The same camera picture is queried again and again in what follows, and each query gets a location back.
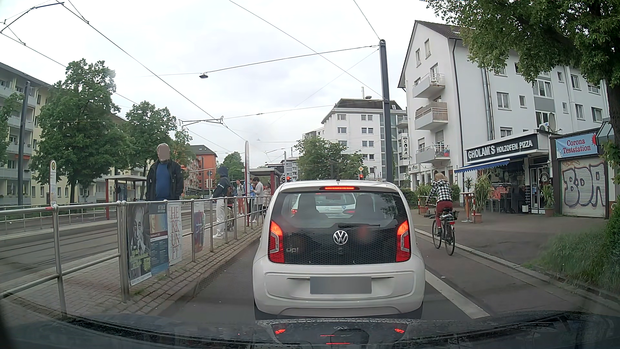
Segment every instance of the license plate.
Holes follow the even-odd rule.
[[[370,276],[311,276],[310,294],[371,294]]]

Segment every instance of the blue awning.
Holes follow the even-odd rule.
[[[502,160],[495,160],[495,161],[485,162],[485,163],[475,163],[472,165],[467,165],[465,167],[458,168],[454,171],[454,173],[462,173],[462,172],[469,172],[469,171],[475,171],[475,170],[483,170],[485,168],[503,166],[503,165],[506,165],[509,161],[510,159],[502,159]]]

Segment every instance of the white pants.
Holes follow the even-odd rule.
[[[218,199],[215,203],[215,218],[217,219],[216,234],[224,235],[226,231],[226,200]]]

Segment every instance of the satellite dish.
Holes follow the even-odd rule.
[[[549,113],[549,128],[551,129],[551,132],[555,132],[557,130],[556,115],[554,113]]]

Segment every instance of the vw logo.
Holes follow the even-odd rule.
[[[348,241],[347,232],[344,230],[338,230],[334,233],[334,242],[338,245],[344,245]]]

